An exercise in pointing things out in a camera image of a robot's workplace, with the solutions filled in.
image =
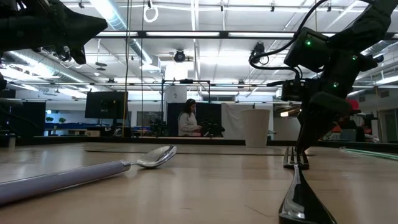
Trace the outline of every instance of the woman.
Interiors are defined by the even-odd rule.
[[[196,107],[196,101],[194,99],[188,99],[185,102],[184,110],[178,117],[178,135],[179,136],[193,136],[193,133],[201,130],[201,126],[198,125],[195,114],[193,113]]]

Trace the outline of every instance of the spoon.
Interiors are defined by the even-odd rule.
[[[169,161],[176,152],[177,147],[164,146],[142,155],[137,162],[123,159],[3,182],[0,183],[0,205],[120,174],[133,165],[153,169]]]

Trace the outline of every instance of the white top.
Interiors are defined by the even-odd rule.
[[[193,133],[200,129],[194,113],[191,115],[183,112],[178,118],[178,135],[179,136],[192,136]]]

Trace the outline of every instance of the black monitor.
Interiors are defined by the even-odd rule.
[[[85,118],[124,119],[124,93],[116,91],[100,91],[87,93]]]

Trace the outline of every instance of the wooden table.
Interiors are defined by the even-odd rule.
[[[17,147],[0,153],[0,181],[118,159],[135,161],[140,154],[84,151],[126,145],[131,144]],[[308,158],[311,169],[304,174],[339,224],[396,223],[398,162],[339,149],[309,150],[317,156]],[[2,207],[0,221],[276,224],[292,176],[282,168],[282,156],[177,154],[160,169],[133,167],[116,177]]]

